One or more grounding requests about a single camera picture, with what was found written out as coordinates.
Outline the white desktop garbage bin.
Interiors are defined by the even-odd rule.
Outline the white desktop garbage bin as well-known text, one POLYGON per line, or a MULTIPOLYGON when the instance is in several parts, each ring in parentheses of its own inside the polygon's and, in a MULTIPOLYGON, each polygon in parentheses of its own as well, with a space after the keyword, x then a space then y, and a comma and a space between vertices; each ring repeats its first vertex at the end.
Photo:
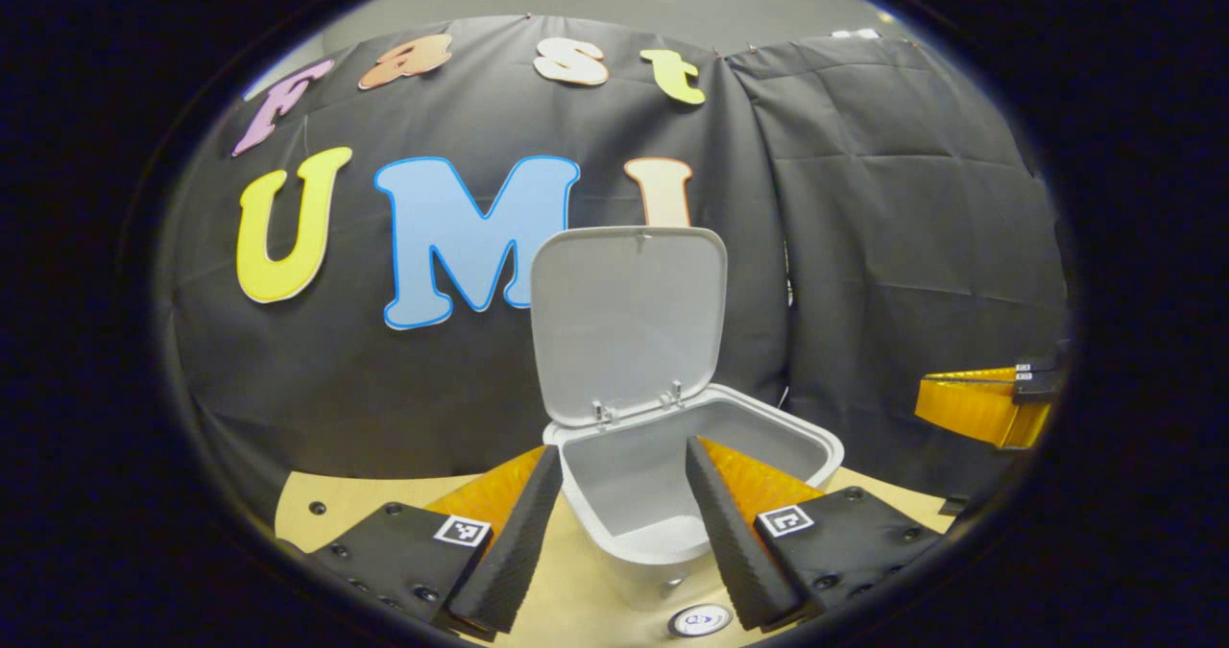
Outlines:
POLYGON ((830 430, 715 384, 726 250, 705 227, 573 227, 540 246, 531 323, 567 504, 603 578, 638 610, 718 587, 686 477, 699 435, 826 484, 844 457, 830 430))

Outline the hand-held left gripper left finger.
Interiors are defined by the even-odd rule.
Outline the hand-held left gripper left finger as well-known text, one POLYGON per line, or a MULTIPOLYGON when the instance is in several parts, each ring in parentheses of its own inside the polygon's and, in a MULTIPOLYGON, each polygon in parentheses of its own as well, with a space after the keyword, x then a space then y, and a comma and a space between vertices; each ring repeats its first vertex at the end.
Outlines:
POLYGON ((517 620, 560 484, 558 448, 532 448, 430 504, 383 502, 307 559, 399 617, 495 639, 517 620))

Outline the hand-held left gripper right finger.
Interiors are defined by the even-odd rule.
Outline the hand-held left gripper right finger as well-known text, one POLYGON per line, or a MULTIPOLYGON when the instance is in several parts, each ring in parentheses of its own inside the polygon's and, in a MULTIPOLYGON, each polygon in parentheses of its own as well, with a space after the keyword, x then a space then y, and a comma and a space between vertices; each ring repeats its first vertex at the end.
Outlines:
POLYGON ((689 437, 685 472, 745 630, 817 618, 892 582, 941 539, 865 488, 825 492, 689 437))

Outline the silver pop can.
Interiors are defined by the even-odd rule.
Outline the silver pop can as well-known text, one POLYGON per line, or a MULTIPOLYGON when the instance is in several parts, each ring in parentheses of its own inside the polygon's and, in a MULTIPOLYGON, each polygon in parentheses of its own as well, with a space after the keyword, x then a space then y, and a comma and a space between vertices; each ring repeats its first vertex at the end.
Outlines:
POLYGON ((732 609, 718 603, 703 603, 671 614, 666 630, 675 638, 712 636, 726 630, 734 618, 732 609))

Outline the wooden desktop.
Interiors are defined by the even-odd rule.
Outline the wooden desktop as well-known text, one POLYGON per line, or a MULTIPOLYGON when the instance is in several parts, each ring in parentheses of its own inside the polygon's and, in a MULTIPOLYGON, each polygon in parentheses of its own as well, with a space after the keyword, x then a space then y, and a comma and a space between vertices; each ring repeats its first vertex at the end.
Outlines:
MULTIPOLYGON (((304 552, 315 552, 367 516, 379 504, 425 505, 469 482, 461 476, 423 480, 351 480, 294 471, 281 484, 274 534, 304 552)), ((737 648, 766 639, 732 620, 709 636, 681 638, 667 630, 673 614, 697 604, 728 606, 728 591, 712 558, 670 598, 634 599, 557 496, 526 599, 510 634, 492 648, 737 648)))

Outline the black backdrop cloth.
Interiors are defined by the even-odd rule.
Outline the black backdrop cloth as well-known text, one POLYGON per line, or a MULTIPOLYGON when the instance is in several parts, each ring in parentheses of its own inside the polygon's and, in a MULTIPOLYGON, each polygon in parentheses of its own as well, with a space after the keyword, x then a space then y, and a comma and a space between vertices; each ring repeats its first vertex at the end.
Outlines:
POLYGON ((514 240, 644 224, 638 157, 688 166, 689 223, 726 246, 718 384, 865 476, 1000 481, 1014 454, 919 421, 917 387, 1066 336, 1058 218, 1000 109, 900 38, 718 57, 485 15, 308 61, 173 188, 147 318, 181 425, 264 521, 294 471, 465 476, 540 445, 514 240))

